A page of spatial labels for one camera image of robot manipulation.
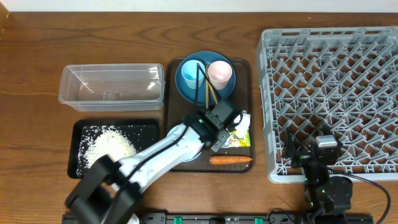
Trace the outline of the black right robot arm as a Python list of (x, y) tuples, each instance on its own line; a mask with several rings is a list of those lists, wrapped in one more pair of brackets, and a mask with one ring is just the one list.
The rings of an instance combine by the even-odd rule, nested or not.
[(329, 168), (342, 153), (343, 144), (327, 125), (314, 144), (304, 150), (295, 148), (293, 135), (286, 130), (282, 157), (291, 160), (291, 167), (302, 168), (305, 175), (305, 198), (311, 209), (302, 212), (295, 223), (347, 224), (346, 211), (351, 208), (353, 183), (347, 177), (331, 176)]

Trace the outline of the orange carrot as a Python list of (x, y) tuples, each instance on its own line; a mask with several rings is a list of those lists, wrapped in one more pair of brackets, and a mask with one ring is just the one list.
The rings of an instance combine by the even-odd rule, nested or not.
[(252, 161), (253, 158), (248, 156), (211, 156), (210, 164), (212, 165), (226, 165), (239, 164)]

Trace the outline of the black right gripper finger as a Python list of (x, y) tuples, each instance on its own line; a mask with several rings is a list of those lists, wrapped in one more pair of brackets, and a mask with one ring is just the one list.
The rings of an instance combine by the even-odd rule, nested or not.
[(295, 155), (295, 146), (292, 134), (289, 129), (285, 130), (284, 149), (282, 150), (282, 158), (288, 159)]
[(327, 121), (321, 121), (314, 127), (310, 127), (307, 133), (312, 137), (332, 135), (331, 126)]

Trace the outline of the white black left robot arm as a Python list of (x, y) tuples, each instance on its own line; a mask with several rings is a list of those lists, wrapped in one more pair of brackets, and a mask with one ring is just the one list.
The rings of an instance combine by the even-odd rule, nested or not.
[(180, 163), (206, 147), (220, 148), (228, 128), (242, 120), (228, 100), (211, 110), (197, 110), (165, 138), (116, 162), (100, 157), (66, 198), (66, 207), (80, 223), (132, 223), (145, 190)]

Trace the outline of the white tissue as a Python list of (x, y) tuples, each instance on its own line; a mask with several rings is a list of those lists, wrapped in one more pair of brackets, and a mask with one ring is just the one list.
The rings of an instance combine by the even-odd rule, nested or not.
[(247, 134), (251, 122), (251, 115), (242, 110), (241, 114), (233, 121), (234, 133), (238, 138), (243, 138)]

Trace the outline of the green snack wrapper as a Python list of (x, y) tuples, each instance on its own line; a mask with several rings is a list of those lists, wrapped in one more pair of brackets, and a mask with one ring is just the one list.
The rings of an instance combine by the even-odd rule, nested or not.
[(250, 147), (251, 140), (249, 131), (246, 132), (244, 136), (238, 136), (237, 131), (230, 132), (229, 138), (222, 145), (222, 148), (231, 148), (231, 147)]

